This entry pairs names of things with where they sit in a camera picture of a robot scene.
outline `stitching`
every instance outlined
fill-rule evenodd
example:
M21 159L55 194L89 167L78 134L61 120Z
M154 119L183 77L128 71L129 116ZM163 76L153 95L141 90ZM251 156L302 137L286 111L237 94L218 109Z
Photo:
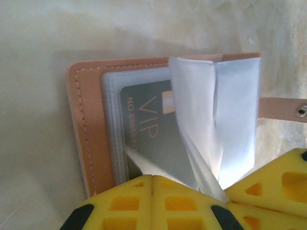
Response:
M75 81L76 81L76 87L77 87L77 92L78 92L78 96L79 96L79 105L80 105L80 112L82 115L82 122L83 122L83 132L85 135L85 145L86 145L86 149L87 149L87 153L88 153L88 158L89 158L89 162L90 162L90 169L91 169L91 174L92 174L92 179L93 179L93 184L94 184L94 194L97 193L97 188L96 188L96 181L95 181L95 175L94 175L94 171L93 171L93 162L91 159L91 152L90 152L90 148L88 145L88 138L87 138L87 131L86 131L86 123L85 123L85 117L84 117L84 113L83 113L83 105L82 105L82 96L81 96L81 92L80 92L80 85L78 82L78 74L82 71L85 70L94 70L94 69L114 69L114 68L128 68L128 67L139 67L139 66L156 66L156 65L164 65L167 64L167 62L161 62L161 63L150 63L150 64L138 64L138 65L123 65L123 66L109 66L109 67L96 67L96 68L83 68L83 69L78 69L75 72Z

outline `card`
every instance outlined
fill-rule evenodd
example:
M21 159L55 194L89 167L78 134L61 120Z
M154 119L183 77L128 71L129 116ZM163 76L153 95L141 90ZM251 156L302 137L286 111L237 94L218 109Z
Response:
M196 188L179 134L169 80L132 85L120 91L125 146L182 183ZM142 174L127 158L129 179Z

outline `black rubber tip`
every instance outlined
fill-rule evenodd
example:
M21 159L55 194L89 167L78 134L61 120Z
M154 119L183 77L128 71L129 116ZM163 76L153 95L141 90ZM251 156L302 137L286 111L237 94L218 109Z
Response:
M91 204L83 205L75 209L60 230L82 230L93 209L94 205Z
M304 161L307 161L307 151L304 152L304 153L302 153L302 159L303 159Z
M223 230L244 230L231 211L219 205L212 205L211 210Z

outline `white backdrop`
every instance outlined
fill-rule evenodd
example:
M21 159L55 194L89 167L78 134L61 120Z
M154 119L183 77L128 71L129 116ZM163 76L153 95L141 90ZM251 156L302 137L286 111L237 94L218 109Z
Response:
M262 54L262 96L307 98L304 0L2 0L0 229L59 229L85 199L65 73L81 60ZM257 165L305 146L260 121Z

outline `wallet strap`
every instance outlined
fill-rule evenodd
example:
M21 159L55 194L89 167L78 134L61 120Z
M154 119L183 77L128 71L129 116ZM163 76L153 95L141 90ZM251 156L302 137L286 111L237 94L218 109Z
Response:
M262 97L258 119L307 123L307 99Z

